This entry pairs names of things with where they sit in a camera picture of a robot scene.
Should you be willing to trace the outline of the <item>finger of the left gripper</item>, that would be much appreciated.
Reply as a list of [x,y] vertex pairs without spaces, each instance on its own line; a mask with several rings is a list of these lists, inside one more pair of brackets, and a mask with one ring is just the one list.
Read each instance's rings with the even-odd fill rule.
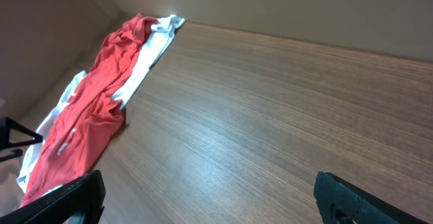
[[1,162],[21,157],[25,147],[42,141],[42,135],[7,116],[1,118]]

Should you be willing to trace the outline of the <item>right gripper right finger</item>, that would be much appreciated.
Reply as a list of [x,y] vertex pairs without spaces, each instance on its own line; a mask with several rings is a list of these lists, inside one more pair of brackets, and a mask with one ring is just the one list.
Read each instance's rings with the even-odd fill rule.
[[313,194],[325,224],[424,222],[332,173],[317,173]]

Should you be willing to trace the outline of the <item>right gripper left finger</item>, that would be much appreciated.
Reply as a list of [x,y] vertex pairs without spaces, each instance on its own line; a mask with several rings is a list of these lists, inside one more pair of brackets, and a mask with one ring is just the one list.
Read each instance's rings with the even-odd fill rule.
[[106,189],[99,170],[93,170],[55,191],[1,217],[8,224],[98,224]]

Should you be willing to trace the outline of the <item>red t-shirt white print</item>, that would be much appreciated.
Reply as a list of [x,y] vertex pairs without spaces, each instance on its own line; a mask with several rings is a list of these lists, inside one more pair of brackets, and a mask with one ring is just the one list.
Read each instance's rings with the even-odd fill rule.
[[114,93],[130,78],[156,18],[137,14],[103,41],[95,63],[56,118],[30,175],[22,205],[90,171],[124,115]]

